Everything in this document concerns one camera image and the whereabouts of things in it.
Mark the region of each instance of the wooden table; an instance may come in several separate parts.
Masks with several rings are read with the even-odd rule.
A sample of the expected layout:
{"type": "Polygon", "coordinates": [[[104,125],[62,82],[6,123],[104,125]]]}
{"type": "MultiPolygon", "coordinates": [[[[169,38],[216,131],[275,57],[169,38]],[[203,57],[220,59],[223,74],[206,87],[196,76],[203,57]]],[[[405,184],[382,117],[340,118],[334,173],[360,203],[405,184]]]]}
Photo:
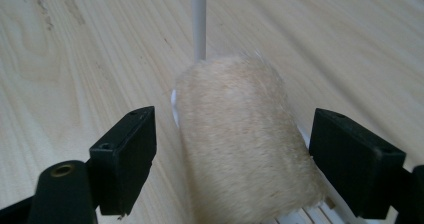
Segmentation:
{"type": "MultiPolygon", "coordinates": [[[[0,0],[0,208],[125,113],[156,107],[158,153],[124,223],[189,223],[170,104],[192,64],[190,0],[0,0]]],[[[299,127],[341,112],[424,163],[424,0],[208,0],[207,56],[260,52],[299,127]]],[[[100,223],[121,223],[99,217],[100,223]]]]}

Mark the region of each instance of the white rod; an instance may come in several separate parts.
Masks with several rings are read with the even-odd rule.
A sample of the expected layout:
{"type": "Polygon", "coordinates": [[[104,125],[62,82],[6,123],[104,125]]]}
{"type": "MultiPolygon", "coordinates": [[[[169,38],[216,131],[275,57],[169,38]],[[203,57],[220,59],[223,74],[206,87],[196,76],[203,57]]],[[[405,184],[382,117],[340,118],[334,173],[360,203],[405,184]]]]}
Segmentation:
{"type": "Polygon", "coordinates": [[[206,58],[206,0],[191,0],[195,63],[206,58]]]}

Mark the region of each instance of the paint roller cover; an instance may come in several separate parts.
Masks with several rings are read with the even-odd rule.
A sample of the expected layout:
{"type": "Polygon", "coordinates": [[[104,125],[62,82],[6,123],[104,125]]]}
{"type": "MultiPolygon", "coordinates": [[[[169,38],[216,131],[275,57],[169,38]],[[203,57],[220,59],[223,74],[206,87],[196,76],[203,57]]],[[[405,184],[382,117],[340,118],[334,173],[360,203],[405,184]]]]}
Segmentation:
{"type": "Polygon", "coordinates": [[[262,58],[200,62],[176,92],[197,223],[259,223],[325,197],[283,80],[262,58]]]}

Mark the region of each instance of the black plastic clamp jaw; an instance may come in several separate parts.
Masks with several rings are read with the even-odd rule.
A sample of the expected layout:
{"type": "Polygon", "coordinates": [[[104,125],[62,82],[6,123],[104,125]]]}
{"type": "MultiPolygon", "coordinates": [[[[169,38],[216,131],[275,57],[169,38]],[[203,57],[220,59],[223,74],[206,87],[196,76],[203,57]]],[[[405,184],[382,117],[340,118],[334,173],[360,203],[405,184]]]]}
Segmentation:
{"type": "Polygon", "coordinates": [[[424,166],[403,169],[405,152],[350,118],[316,109],[309,152],[355,214],[396,223],[424,223],[424,166]]]}
{"type": "Polygon", "coordinates": [[[130,214],[156,155],[154,107],[134,110],[90,148],[90,160],[47,168],[33,197],[0,210],[0,223],[97,223],[130,214]]]}

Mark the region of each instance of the light wood surface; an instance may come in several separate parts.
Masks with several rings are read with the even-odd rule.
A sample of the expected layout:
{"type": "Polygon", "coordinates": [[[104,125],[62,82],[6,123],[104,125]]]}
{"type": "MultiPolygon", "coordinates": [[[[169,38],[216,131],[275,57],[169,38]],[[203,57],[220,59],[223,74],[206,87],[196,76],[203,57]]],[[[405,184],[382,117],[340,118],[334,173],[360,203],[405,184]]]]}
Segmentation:
{"type": "MultiPolygon", "coordinates": [[[[301,129],[341,112],[424,163],[424,0],[208,0],[207,56],[261,52],[301,129]]],[[[154,105],[158,154],[123,223],[189,223],[170,94],[192,64],[190,0],[0,0],[0,208],[154,105]]],[[[121,223],[100,217],[100,223],[121,223]]]]}

